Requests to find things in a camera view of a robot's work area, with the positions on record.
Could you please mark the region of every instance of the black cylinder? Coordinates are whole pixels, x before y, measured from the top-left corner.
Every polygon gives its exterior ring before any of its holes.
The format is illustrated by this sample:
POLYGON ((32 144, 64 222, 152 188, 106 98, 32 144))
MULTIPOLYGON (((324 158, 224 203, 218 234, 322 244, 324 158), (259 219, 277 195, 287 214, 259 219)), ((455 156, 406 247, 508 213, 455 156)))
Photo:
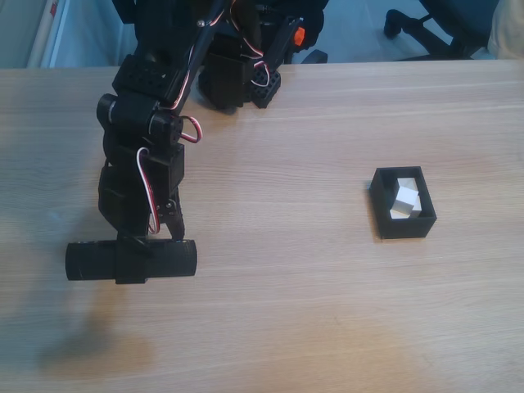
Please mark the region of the black cylinder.
MULTIPOLYGON (((153 240, 147 245, 151 250, 144 256, 147 278, 195 275, 197 246, 193 240, 153 240)), ((117 279, 115 262, 116 241, 70 243, 65 252, 65 272, 70 281, 117 279)))

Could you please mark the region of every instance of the light wood tabletop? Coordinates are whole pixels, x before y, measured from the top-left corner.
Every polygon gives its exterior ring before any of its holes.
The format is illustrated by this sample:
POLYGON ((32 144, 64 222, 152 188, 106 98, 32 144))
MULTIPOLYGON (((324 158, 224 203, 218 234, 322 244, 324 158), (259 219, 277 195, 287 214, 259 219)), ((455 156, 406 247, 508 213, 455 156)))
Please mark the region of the light wood tabletop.
MULTIPOLYGON (((283 66, 267 110, 184 113, 194 278, 67 282, 116 69, 0 71, 0 391, 524 391, 524 62, 283 66), (421 165, 438 220, 381 241, 366 187, 421 165)), ((167 237, 163 231, 160 237, 167 237)))

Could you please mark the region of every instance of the office chair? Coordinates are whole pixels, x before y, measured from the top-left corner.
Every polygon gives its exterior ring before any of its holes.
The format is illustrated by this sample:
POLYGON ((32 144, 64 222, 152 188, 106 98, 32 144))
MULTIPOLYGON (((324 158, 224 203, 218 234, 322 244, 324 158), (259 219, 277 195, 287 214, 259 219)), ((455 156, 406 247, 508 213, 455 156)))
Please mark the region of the office chair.
POLYGON ((406 60, 469 59, 487 46, 499 0, 420 0, 420 3, 429 13, 422 19, 410 18, 397 10, 389 10, 386 15, 384 34, 388 38, 394 38, 403 30, 429 52, 429 55, 406 60), (453 37, 450 45, 424 27, 424 22, 430 19, 453 37))

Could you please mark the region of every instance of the chair base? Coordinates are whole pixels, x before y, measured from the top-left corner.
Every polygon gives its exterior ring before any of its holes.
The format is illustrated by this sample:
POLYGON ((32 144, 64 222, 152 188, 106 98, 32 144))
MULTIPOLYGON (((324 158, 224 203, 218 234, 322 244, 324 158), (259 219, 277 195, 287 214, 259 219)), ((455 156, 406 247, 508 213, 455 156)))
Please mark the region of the chair base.
POLYGON ((431 18, 431 15, 427 15, 422 19, 415 19, 400 11, 389 10, 386 14, 384 35, 393 39, 401 31, 404 31, 415 38, 429 52, 429 55, 405 59, 406 61, 471 60, 470 56, 480 48, 463 45, 456 38, 448 45, 424 27, 424 22, 431 18))

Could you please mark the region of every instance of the wall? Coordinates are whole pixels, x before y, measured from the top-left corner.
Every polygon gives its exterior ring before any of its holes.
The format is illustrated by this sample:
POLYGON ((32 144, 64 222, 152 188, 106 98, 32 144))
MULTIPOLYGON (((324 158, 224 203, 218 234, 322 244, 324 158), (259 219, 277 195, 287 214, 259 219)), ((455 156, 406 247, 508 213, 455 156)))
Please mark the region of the wall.
POLYGON ((0 68, 27 66, 46 0, 0 0, 0 68))
POLYGON ((51 67, 117 66, 124 25, 113 2, 66 1, 51 67))

